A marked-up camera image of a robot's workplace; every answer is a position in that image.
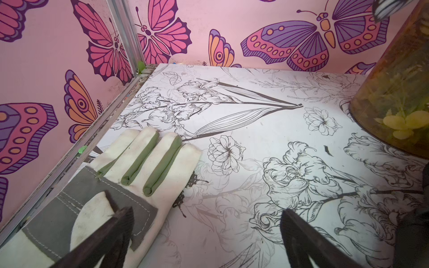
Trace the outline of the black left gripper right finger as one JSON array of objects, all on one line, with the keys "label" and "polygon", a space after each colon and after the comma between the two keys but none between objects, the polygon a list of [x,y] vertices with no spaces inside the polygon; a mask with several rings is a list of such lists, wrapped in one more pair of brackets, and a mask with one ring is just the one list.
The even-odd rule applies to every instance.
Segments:
[{"label": "black left gripper right finger", "polygon": [[280,231],[292,268],[311,268],[313,263],[319,268],[361,267],[291,209],[282,212]]}]

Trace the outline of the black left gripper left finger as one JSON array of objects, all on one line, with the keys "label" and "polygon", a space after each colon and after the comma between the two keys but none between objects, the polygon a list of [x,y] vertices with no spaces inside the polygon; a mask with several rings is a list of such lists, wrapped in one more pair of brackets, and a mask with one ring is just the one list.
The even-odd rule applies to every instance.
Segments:
[{"label": "black left gripper left finger", "polygon": [[70,252],[53,268],[122,268],[134,227],[133,207],[112,209],[106,192],[82,208],[72,227]]}]

